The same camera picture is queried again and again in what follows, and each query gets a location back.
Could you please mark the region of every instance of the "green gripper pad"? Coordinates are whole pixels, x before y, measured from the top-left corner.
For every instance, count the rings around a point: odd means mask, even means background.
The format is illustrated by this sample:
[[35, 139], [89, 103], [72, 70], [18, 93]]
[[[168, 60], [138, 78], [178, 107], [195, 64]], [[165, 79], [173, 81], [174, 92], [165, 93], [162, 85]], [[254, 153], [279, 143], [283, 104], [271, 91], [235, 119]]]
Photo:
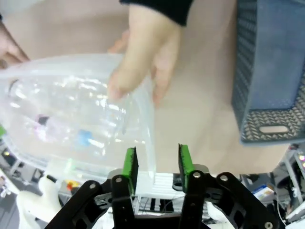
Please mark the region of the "green gripper pad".
[[179, 170], [183, 191], [186, 192], [188, 176], [192, 171], [195, 170], [187, 145], [179, 144]]
[[125, 156], [122, 175], [129, 179], [130, 192], [134, 195], [138, 178], [138, 157], [136, 148], [128, 148]]
[[3, 126], [0, 125], [0, 137], [2, 137], [6, 133], [6, 130], [3, 128]]

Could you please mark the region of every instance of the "white cable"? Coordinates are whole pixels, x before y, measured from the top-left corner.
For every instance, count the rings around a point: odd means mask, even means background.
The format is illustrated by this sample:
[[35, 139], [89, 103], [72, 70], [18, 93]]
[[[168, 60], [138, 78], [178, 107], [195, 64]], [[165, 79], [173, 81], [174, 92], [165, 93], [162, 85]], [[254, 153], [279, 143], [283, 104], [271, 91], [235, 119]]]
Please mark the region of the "white cable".
[[277, 191], [278, 190], [276, 189], [276, 208], [277, 208], [277, 213], [278, 213], [278, 216], [279, 216], [280, 220], [284, 223], [285, 227], [287, 227], [287, 225], [285, 224], [284, 220], [281, 217], [280, 208], [279, 208], [279, 198], [278, 198], [278, 192]]

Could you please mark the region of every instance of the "plastic bottle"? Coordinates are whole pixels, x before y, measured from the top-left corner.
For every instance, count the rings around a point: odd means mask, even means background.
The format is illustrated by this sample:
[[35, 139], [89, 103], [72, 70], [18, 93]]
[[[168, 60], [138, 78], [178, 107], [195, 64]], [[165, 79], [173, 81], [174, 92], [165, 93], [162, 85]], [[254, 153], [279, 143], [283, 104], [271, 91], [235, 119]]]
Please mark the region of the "plastic bottle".
[[107, 85], [99, 80], [74, 76], [54, 77], [51, 80], [19, 79], [9, 86], [13, 105], [21, 107], [22, 114], [33, 121], [38, 115], [56, 117], [62, 123], [81, 129], [95, 129], [106, 138], [122, 128], [126, 116], [126, 100], [110, 103]]
[[44, 142], [60, 143], [76, 149], [90, 146], [94, 151], [103, 150], [105, 147], [104, 143], [94, 139], [91, 131], [69, 126], [54, 117], [40, 115], [38, 123], [34, 131]]

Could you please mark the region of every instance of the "red component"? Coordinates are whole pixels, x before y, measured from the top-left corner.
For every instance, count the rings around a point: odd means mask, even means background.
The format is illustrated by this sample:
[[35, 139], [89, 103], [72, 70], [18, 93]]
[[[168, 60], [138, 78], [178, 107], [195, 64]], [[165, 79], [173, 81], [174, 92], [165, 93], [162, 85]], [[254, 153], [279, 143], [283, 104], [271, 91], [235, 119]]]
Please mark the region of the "red component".
[[73, 188], [73, 183], [72, 183], [72, 182], [69, 182], [69, 183], [67, 184], [67, 189], [68, 189], [69, 191], [71, 191], [72, 188]]

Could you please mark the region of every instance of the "bolt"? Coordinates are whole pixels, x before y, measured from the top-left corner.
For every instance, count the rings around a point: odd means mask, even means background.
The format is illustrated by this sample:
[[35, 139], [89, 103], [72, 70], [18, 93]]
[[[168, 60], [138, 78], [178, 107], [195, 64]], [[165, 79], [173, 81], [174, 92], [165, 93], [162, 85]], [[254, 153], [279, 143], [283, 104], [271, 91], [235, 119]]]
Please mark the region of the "bolt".
[[222, 175], [222, 176], [220, 177], [220, 179], [221, 179], [222, 181], [228, 181], [228, 177], [227, 177], [226, 175]]
[[265, 223], [265, 228], [266, 228], [266, 229], [272, 229], [272, 228], [273, 228], [273, 224], [270, 223], [270, 222], [266, 222], [266, 223]]
[[194, 176], [194, 178], [199, 178], [199, 177], [201, 177], [200, 173], [198, 173], [198, 172], [195, 172], [195, 173], [193, 174], [193, 176]]
[[122, 178], [120, 178], [120, 177], [116, 178], [116, 180], [115, 180], [116, 183], [120, 183], [121, 181], [122, 181]]

